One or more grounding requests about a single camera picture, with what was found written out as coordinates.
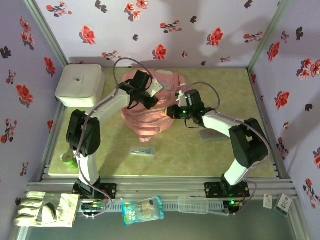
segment light purple wallpaper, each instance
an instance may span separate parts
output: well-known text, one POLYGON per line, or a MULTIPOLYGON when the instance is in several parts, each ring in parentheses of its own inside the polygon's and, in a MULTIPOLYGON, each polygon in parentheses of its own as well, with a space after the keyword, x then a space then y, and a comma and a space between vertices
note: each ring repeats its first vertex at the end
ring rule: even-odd
POLYGON ((282 157, 309 228, 320 238, 320 5, 294 1, 254 68, 282 157))
POLYGON ((63 71, 22 0, 0 1, 0 239, 42 160, 63 71))
POLYGON ((71 63, 234 68, 249 65, 280 0, 36 2, 71 63))

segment table surface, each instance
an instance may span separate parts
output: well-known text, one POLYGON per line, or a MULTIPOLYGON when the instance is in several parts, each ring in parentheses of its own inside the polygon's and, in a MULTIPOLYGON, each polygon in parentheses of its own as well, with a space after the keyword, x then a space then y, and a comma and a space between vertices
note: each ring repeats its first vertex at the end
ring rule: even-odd
MULTIPOLYGON (((132 68, 117 68, 118 81, 132 68)), ((219 92, 221 105, 219 111, 238 118, 255 118, 262 125, 256 100, 252 91, 247 71, 244 68, 228 69, 166 69, 185 76, 187 84, 206 82, 219 92)), ((111 68, 103 69, 106 81, 103 97, 115 89, 111 68)), ((217 97, 209 87, 197 85, 206 107, 214 108, 217 97)), ((72 169, 60 160, 60 155, 68 152, 66 134, 71 113, 75 108, 68 108, 61 132, 53 154, 49 174, 55 177, 75 177, 77 169, 72 169)), ((138 136, 129 129, 117 112, 101 127, 101 145, 96 152, 96 163, 101 177, 106 176, 188 176, 220 177, 234 161, 230 140, 203 142, 199 139, 201 128, 188 129, 183 120, 176 120, 173 125, 149 142, 141 143, 138 136), (130 147, 155 148, 155 156, 130 155, 130 147)), ((274 178, 271 162, 254 169, 252 178, 274 178)))

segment white box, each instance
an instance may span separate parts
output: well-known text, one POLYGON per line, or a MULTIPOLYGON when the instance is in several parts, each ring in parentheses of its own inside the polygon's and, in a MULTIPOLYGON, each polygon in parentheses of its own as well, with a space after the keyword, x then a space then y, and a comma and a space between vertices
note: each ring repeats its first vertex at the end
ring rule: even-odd
POLYGON ((106 76, 98 64, 70 64, 63 70, 55 96, 71 108, 91 108, 101 101, 106 76))

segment small packet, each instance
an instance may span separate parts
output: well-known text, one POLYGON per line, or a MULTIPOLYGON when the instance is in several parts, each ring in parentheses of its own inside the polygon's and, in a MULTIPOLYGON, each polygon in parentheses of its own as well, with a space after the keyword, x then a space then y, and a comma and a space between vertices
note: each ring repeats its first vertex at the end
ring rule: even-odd
POLYGON ((138 202, 124 202, 122 217, 125 226, 164 219, 165 211, 162 199, 160 196, 155 196, 138 202))

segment glove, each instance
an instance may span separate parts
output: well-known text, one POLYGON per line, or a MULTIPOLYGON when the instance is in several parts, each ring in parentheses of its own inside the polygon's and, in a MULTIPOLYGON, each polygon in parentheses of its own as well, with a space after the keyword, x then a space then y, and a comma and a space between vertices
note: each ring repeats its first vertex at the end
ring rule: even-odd
POLYGON ((14 225, 72 228, 78 212, 77 194, 30 191, 21 202, 14 225))

